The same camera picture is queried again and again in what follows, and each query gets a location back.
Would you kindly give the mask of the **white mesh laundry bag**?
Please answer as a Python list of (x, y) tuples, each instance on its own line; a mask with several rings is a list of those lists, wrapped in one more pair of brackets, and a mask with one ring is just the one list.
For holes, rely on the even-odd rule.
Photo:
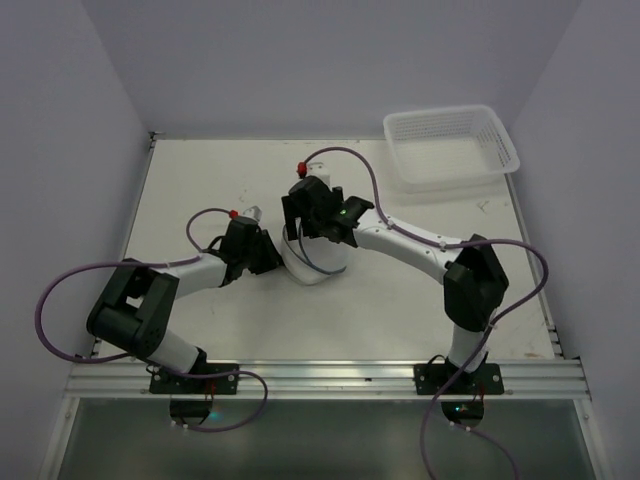
[(284, 266), (297, 283), (312, 286), (344, 273), (349, 262), (347, 247), (319, 238), (305, 237), (297, 224), (298, 238), (289, 240), (282, 228), (280, 243)]

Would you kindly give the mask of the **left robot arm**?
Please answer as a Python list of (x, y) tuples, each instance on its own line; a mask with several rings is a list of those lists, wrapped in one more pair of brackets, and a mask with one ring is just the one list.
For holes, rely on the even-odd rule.
[(162, 266), (133, 259), (121, 262), (94, 304), (86, 327), (93, 336), (139, 360), (194, 378), (205, 373), (207, 355), (169, 330), (175, 301), (225, 287), (246, 271), (261, 275), (283, 265), (259, 221), (236, 216), (224, 235), (191, 259)]

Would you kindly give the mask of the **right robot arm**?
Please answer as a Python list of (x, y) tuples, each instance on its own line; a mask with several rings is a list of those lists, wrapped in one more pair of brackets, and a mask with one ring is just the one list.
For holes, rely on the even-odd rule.
[(339, 187), (308, 176), (282, 198), (284, 264), (303, 285), (345, 272), (348, 251), (361, 248), (416, 268), (443, 288), (444, 310), (453, 322), (449, 364), (475, 373), (486, 359), (480, 341), (509, 286), (507, 276), (483, 237), (471, 246), (399, 222), (365, 199), (345, 198)]

